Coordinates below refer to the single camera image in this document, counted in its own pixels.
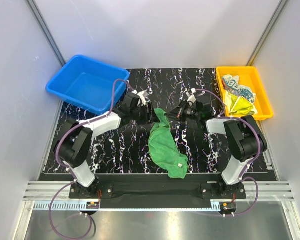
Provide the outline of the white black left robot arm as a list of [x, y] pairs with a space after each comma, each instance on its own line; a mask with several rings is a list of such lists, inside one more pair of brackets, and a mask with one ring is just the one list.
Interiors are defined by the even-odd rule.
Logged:
[[132, 121], [138, 125], [157, 121], [152, 103], [147, 97], [146, 90], [140, 92], [134, 90], [101, 116], [83, 121], [71, 118], [65, 122], [53, 142], [53, 151], [57, 162], [72, 174], [79, 194], [87, 198], [93, 198], [98, 194], [99, 180], [87, 162], [93, 139], [120, 129]]

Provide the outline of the green microfiber towel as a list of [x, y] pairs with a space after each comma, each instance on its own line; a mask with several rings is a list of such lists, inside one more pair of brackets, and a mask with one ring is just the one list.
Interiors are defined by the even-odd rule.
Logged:
[[154, 113], [158, 122], [153, 125], [148, 139], [150, 157], [158, 167], [167, 171], [169, 178], [184, 179], [188, 172], [188, 157], [177, 147], [166, 112], [156, 108]]

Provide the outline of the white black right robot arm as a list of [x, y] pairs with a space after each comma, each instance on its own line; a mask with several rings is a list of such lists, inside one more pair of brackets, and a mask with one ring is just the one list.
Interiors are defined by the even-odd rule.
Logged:
[[198, 127], [207, 133], [227, 137], [231, 157], [217, 183], [212, 187], [217, 195], [225, 199], [240, 189], [252, 161], [268, 148], [261, 130], [251, 115], [241, 118], [217, 117], [209, 104], [187, 103], [184, 100], [165, 116], [178, 122], [196, 121]]

